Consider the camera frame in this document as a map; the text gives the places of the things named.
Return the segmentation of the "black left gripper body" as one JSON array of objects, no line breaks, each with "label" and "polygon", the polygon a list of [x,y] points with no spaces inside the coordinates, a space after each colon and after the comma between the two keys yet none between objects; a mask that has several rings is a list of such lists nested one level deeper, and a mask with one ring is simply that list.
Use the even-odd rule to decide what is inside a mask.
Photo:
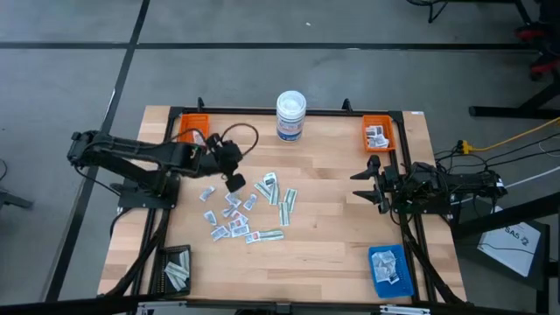
[{"label": "black left gripper body", "polygon": [[232,175],[242,160],[242,153],[233,142],[211,146],[206,155],[199,160],[199,172],[203,175],[223,173]]}]

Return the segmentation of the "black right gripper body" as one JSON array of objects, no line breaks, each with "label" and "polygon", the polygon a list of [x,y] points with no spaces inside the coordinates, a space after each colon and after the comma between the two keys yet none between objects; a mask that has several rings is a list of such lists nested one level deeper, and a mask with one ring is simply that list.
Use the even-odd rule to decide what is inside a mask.
[{"label": "black right gripper body", "polygon": [[407,174],[400,174],[394,166],[384,166],[383,171],[375,178],[375,187],[379,192],[378,209],[381,214],[388,213],[393,206],[397,194],[403,189]]}]

